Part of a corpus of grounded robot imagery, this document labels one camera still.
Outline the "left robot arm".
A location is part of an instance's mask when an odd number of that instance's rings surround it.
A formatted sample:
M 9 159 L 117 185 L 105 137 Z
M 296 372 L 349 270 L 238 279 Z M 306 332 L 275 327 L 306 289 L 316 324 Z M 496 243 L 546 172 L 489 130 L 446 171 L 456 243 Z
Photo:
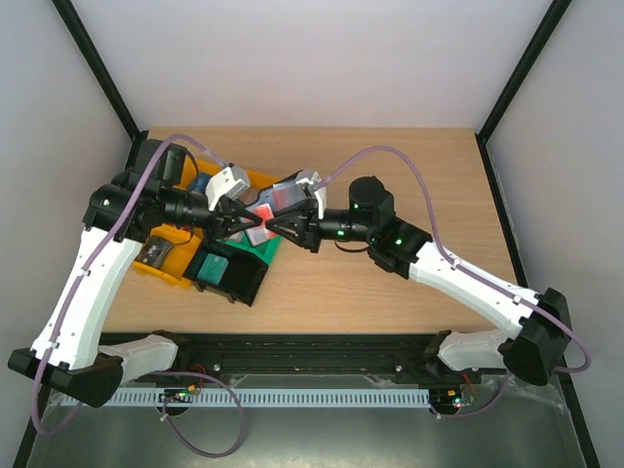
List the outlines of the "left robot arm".
M 260 224 L 239 200 L 250 178 L 232 163 L 219 161 L 202 192 L 180 187 L 184 164 L 193 159 L 184 140 L 143 141 L 133 164 L 92 194 L 58 304 L 33 343 L 12 352 L 10 370 L 98 408 L 121 384 L 174 365 L 180 343 L 168 332 L 115 346 L 99 343 L 121 281 L 151 231 L 168 223 L 215 240 Z

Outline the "black frame post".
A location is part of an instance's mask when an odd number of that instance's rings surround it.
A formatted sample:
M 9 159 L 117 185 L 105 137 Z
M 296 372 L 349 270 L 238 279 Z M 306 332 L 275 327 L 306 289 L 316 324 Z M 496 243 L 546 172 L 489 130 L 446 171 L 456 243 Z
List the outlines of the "black frame post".
M 476 133 L 476 139 L 480 147 L 488 144 L 571 4 L 571 0 L 553 0 L 550 2 L 484 124 Z
M 100 89 L 108 100 L 108 103 L 124 131 L 131 141 L 138 140 L 142 136 L 142 131 L 133 118 L 128 105 L 125 103 L 75 6 L 70 0 L 53 0 L 52 4 L 97 80 Z

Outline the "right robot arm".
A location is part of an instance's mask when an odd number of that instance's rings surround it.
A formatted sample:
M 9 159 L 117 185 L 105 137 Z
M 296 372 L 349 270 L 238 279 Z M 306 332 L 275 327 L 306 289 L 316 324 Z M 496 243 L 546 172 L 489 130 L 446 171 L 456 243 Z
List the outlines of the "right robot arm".
M 364 242 L 382 270 L 436 289 L 493 324 L 491 331 L 439 332 L 424 357 L 432 379 L 444 382 L 458 371 L 499 369 L 529 384 L 549 382 L 570 342 L 557 325 L 568 317 L 560 292 L 522 288 L 441 252 L 431 234 L 397 217 L 393 195 L 374 176 L 350 184 L 346 210 L 327 208 L 322 193 L 301 185 L 304 199 L 276 212 L 268 230 L 312 253 L 325 240 Z

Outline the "yellow bin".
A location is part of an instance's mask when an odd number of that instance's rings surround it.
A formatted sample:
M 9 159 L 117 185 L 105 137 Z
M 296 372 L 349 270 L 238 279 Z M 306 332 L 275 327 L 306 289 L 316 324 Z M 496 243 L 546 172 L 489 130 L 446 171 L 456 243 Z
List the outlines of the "yellow bin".
M 162 224 L 153 228 L 150 236 L 165 239 L 173 247 L 165 255 L 163 263 L 157 267 L 136 258 L 133 262 L 135 272 L 142 276 L 158 278 L 170 286 L 189 289 L 191 281 L 184 277 L 184 273 L 191 259 L 201 246 L 203 234 L 198 229 L 191 231 L 185 228 L 179 229 L 169 224 Z
M 192 182 L 195 181 L 198 173 L 204 173 L 209 176 L 214 176 L 221 171 L 221 166 L 215 164 L 212 161 L 197 159 L 197 166 L 194 166 L 189 158 L 186 158 L 182 170 L 180 183 L 176 185 L 177 188 L 187 189 Z
M 256 194 L 261 193 L 265 189 L 271 188 L 280 179 L 273 175 L 266 175 L 258 171 L 246 170 L 250 180 L 251 190 Z

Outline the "left black frame post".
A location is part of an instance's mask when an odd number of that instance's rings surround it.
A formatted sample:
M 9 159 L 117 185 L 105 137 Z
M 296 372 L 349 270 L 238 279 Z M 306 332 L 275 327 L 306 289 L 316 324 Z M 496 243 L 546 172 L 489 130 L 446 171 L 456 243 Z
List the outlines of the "left black frame post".
M 142 131 L 133 118 L 128 105 L 125 103 L 75 6 L 70 0 L 53 0 L 52 4 L 97 80 L 100 89 L 108 100 L 108 103 L 124 131 L 131 141 L 138 140 L 142 136 Z

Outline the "green bin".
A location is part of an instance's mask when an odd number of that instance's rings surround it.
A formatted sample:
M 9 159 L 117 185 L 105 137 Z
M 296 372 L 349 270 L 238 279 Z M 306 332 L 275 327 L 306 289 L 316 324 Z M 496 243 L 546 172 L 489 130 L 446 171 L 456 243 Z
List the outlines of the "green bin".
M 248 236 L 244 234 L 238 240 L 220 240 L 221 244 L 239 249 L 248 254 L 254 254 L 265 264 L 270 265 L 275 257 L 275 254 L 281 244 L 282 238 L 280 236 L 267 240 L 264 243 L 253 245 Z

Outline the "yellow bin far left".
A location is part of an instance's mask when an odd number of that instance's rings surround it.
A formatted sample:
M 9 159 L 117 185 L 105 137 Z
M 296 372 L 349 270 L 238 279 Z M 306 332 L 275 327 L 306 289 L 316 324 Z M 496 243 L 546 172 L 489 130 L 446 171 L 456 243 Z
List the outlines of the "yellow bin far left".
M 186 158 L 182 170 L 180 183 L 176 185 L 177 188 L 187 189 L 192 182 L 195 181 L 198 173 L 204 173 L 209 176 L 214 176 L 221 171 L 221 166 L 215 164 L 212 161 L 197 159 L 197 166 L 194 166 L 189 158 Z

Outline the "blue VIP card stack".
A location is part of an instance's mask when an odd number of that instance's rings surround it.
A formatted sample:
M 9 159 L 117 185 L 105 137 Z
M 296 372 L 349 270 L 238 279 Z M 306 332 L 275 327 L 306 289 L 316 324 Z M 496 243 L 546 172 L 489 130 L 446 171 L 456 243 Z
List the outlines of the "blue VIP card stack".
M 187 189 L 192 192 L 204 193 L 208 186 L 210 179 L 211 179 L 210 175 L 206 173 L 199 173 L 189 183 Z

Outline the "black bin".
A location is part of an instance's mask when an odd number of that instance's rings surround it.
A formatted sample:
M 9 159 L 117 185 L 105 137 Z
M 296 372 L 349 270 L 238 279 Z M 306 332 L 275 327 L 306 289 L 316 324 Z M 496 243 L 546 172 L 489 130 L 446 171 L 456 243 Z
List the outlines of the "black bin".
M 210 285 L 196 279 L 197 273 L 208 254 L 217 254 L 229 260 L 229 265 L 219 285 Z M 254 254 L 245 253 L 221 244 L 220 241 L 215 241 L 209 245 L 202 244 L 199 247 L 191 259 L 184 277 L 189 279 L 200 293 L 218 293 L 226 297 L 231 303 L 241 302 L 252 306 L 268 269 L 269 265 Z

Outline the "yellow bin near left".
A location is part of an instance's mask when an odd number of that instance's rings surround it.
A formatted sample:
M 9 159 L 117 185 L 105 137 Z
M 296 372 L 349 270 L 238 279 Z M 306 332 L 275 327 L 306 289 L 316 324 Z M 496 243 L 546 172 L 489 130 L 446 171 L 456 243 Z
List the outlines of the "yellow bin near left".
M 198 229 L 191 231 L 185 228 L 179 229 L 169 224 L 162 224 L 153 228 L 150 236 L 165 239 L 173 247 L 165 255 L 163 263 L 157 267 L 136 258 L 133 262 L 135 272 L 142 276 L 158 278 L 170 286 L 189 289 L 191 281 L 184 277 L 184 273 L 191 259 L 201 246 L 203 234 Z

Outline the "teal card stack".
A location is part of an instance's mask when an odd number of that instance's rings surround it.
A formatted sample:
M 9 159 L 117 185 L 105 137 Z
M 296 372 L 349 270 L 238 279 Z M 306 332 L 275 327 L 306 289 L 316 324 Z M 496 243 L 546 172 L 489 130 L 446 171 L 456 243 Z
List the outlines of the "teal card stack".
M 210 285 L 219 285 L 229 265 L 229 260 L 214 253 L 209 253 L 202 263 L 196 279 Z

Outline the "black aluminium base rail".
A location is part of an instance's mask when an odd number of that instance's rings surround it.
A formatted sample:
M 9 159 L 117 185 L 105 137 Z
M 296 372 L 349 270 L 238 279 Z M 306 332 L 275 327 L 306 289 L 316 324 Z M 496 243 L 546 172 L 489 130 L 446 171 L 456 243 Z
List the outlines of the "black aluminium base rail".
M 358 374 L 388 376 L 399 384 L 441 388 L 469 376 L 504 374 L 503 368 L 478 365 L 445 370 L 434 355 L 439 334 L 240 334 L 157 330 L 180 346 L 173 369 L 199 365 L 220 379 L 243 374 Z

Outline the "right black frame post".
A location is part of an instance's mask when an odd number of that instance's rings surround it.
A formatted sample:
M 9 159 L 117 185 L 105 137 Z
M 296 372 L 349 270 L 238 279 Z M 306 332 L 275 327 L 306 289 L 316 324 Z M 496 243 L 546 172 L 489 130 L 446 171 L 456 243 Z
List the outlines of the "right black frame post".
M 571 0 L 553 0 L 550 2 L 484 124 L 476 133 L 476 139 L 480 147 L 488 144 L 571 4 Z

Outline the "black leather card holder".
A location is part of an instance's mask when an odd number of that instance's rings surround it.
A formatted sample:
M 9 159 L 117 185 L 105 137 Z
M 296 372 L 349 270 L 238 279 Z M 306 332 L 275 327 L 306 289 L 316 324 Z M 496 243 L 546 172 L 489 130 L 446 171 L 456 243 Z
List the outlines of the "black leather card holder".
M 305 200 L 310 186 L 321 182 L 320 175 L 311 170 L 302 170 L 290 175 L 268 187 L 260 189 L 256 200 L 246 205 L 246 210 L 259 215 L 263 220 L 273 217 L 276 212 L 284 210 L 296 203 Z M 327 204 L 327 190 L 321 189 L 320 195 L 313 195 L 317 201 L 322 201 L 322 208 Z M 248 241 L 253 247 L 262 245 L 277 237 L 264 224 L 245 231 Z

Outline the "yellow bin far right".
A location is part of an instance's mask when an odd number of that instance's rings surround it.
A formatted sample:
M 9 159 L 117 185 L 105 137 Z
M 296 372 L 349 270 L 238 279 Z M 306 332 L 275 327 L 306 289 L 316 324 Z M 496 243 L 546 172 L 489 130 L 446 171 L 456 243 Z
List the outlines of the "yellow bin far right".
M 273 175 L 266 175 L 258 171 L 246 170 L 250 180 L 251 190 L 256 194 L 261 193 L 265 189 L 271 188 L 280 179 Z

